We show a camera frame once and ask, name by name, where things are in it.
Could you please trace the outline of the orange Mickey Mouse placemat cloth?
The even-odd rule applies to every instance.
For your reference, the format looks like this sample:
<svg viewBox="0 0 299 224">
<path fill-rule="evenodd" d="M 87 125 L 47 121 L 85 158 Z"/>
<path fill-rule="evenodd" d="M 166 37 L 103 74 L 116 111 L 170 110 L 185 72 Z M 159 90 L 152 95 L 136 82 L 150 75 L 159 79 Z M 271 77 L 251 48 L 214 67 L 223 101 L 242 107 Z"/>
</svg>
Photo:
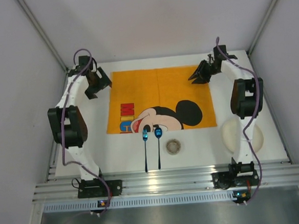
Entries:
<svg viewBox="0 0 299 224">
<path fill-rule="evenodd" d="M 208 84 L 189 78 L 196 66 L 112 72 L 109 134 L 215 127 Z"/>
</svg>

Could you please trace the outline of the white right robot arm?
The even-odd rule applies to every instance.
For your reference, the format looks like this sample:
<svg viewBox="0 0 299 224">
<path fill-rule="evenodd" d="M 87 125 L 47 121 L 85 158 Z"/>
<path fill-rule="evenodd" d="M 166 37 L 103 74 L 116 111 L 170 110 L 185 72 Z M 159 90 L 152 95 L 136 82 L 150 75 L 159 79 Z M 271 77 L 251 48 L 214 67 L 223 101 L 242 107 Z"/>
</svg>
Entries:
<svg viewBox="0 0 299 224">
<path fill-rule="evenodd" d="M 218 45 L 198 66 L 113 72 L 108 78 L 111 92 L 107 134 L 112 135 L 110 146 L 114 152 L 102 152 L 102 133 L 92 128 L 92 167 L 99 167 L 106 159 L 128 162 L 136 169 L 147 167 L 139 134 L 167 139 L 162 146 L 165 155 L 158 157 L 160 167 L 205 164 L 216 150 L 211 142 L 219 114 L 215 112 L 209 82 L 218 73 L 233 82 L 230 105 L 231 112 L 238 116 L 239 128 L 234 159 L 251 162 L 254 123 L 263 106 L 263 81 L 251 70 L 238 66 L 236 59 L 227 54 L 225 46 Z"/>
</svg>

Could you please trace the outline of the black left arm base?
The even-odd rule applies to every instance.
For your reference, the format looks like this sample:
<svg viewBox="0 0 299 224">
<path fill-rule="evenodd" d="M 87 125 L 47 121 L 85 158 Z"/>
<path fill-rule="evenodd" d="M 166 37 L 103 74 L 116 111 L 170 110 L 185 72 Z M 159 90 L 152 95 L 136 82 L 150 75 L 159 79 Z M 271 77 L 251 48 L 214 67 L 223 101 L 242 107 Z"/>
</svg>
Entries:
<svg viewBox="0 0 299 224">
<path fill-rule="evenodd" d="M 119 196 L 122 193 L 122 180 L 105 181 L 109 190 L 110 196 Z M 77 189 L 78 198 L 98 198 L 107 197 L 108 191 L 106 186 L 99 180 L 93 179 L 89 181 L 81 180 L 77 178 L 72 179 L 71 185 Z"/>
</svg>

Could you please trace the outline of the small metal cup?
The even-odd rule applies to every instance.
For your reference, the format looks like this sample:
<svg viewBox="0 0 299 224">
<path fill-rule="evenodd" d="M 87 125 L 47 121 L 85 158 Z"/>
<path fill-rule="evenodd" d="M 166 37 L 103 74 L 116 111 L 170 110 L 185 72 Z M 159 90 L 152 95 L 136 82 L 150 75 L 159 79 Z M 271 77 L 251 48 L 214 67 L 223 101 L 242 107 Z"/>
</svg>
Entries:
<svg viewBox="0 0 299 224">
<path fill-rule="evenodd" d="M 177 155 L 181 150 L 181 143 L 177 139 L 170 139 L 166 142 L 166 151 L 171 155 Z"/>
</svg>

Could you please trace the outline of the blue metal spoon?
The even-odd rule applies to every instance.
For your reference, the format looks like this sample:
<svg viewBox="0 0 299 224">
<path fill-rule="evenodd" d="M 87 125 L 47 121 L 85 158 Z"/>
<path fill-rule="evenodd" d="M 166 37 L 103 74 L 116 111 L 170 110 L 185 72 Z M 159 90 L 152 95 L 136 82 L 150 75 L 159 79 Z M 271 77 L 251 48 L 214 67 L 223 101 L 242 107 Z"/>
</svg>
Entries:
<svg viewBox="0 0 299 224">
<path fill-rule="evenodd" d="M 160 127 L 155 128 L 155 137 L 158 139 L 158 169 L 161 170 L 161 152 L 160 152 L 160 138 L 162 137 L 163 130 Z"/>
</svg>

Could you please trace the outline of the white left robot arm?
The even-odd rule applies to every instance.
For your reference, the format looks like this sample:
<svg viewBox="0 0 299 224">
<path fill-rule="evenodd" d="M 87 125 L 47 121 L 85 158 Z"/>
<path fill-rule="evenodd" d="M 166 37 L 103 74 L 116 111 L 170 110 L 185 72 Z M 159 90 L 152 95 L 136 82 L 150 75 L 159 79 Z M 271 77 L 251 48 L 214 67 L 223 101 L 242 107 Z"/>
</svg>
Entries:
<svg viewBox="0 0 299 224">
<path fill-rule="evenodd" d="M 60 101 L 47 112 L 53 140 L 61 146 L 63 166 L 76 165 L 81 179 L 90 181 L 101 177 L 100 168 L 86 145 L 88 126 L 80 107 L 96 99 L 98 92 L 112 86 L 112 81 L 91 54 L 76 56 Z"/>
</svg>

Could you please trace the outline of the blue metal fork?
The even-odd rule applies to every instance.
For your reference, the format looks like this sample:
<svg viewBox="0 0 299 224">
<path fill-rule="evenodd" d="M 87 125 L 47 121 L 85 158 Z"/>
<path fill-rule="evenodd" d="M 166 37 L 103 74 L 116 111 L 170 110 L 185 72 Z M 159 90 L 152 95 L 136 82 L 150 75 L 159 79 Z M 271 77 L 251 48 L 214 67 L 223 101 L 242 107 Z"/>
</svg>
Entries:
<svg viewBox="0 0 299 224">
<path fill-rule="evenodd" d="M 148 137 L 147 137 L 147 130 L 146 130 L 146 128 L 143 128 L 142 138 L 143 138 L 143 141 L 144 141 L 144 152 L 145 152 L 145 156 L 144 156 L 145 164 L 144 164 L 144 167 L 145 167 L 145 172 L 148 173 L 147 152 L 146 152 L 146 147 L 147 147 L 146 142 L 148 140 Z"/>
</svg>

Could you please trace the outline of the white round plate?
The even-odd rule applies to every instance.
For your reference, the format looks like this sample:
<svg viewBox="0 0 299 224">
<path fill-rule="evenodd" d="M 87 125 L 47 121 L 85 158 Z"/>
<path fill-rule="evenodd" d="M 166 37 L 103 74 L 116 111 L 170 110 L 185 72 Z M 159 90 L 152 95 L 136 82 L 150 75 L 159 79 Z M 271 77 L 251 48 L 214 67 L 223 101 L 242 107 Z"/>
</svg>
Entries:
<svg viewBox="0 0 299 224">
<path fill-rule="evenodd" d="M 234 153 L 237 146 L 237 128 L 238 120 L 236 118 L 227 120 L 221 128 L 222 142 L 225 147 Z M 264 136 L 260 127 L 256 124 L 253 130 L 252 147 L 258 152 L 264 144 Z"/>
</svg>

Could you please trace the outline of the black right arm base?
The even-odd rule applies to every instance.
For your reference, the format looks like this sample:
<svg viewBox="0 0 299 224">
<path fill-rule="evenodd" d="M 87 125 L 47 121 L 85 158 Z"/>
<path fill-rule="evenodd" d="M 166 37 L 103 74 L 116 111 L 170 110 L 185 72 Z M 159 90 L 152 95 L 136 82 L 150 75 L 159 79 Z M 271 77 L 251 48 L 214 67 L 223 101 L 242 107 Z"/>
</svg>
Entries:
<svg viewBox="0 0 299 224">
<path fill-rule="evenodd" d="M 211 177 L 216 189 L 227 190 L 229 188 L 255 186 L 259 183 L 259 176 L 254 169 L 253 161 L 249 164 L 231 163 L 228 165 L 228 171 L 214 172 Z"/>
</svg>

